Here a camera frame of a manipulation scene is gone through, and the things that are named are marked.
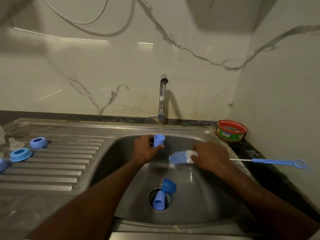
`sink drain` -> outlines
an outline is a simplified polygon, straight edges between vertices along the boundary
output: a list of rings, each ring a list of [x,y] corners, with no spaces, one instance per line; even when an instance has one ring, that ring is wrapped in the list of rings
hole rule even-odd
[[[158,187],[158,188],[155,188],[154,190],[152,190],[151,192],[150,192],[150,194],[149,194],[149,196],[148,196],[148,202],[149,202],[149,204],[150,204],[150,206],[153,208],[153,206],[152,206],[152,204],[153,204],[153,201],[155,200],[155,197],[156,197],[156,194],[158,193],[158,191],[160,191],[161,190],[161,187]],[[159,212],[159,213],[161,213],[161,212],[163,212],[163,211],[165,211],[166,209],[168,209],[170,206],[171,206],[171,204],[172,204],[172,201],[173,201],[173,194],[172,193],[166,193],[165,194],[165,206],[164,206],[164,210],[156,210],[156,209],[154,209],[156,212]]]

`label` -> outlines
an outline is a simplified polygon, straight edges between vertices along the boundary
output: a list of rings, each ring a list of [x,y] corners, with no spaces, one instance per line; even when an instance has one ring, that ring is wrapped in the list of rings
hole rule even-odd
[[[228,138],[229,138],[229,137],[230,137],[230,135],[231,135],[231,134],[226,133],[226,132],[224,132],[224,131],[222,131],[222,133],[221,133],[221,134],[222,134],[223,136],[225,136],[225,137],[228,137]]]

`right hand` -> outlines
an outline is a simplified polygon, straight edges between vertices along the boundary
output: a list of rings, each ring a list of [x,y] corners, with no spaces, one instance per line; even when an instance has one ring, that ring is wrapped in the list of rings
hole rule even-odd
[[[222,177],[234,166],[230,161],[227,149],[222,145],[207,141],[194,145],[192,150],[198,153],[198,156],[191,156],[194,164],[204,170],[211,171],[218,177]]]

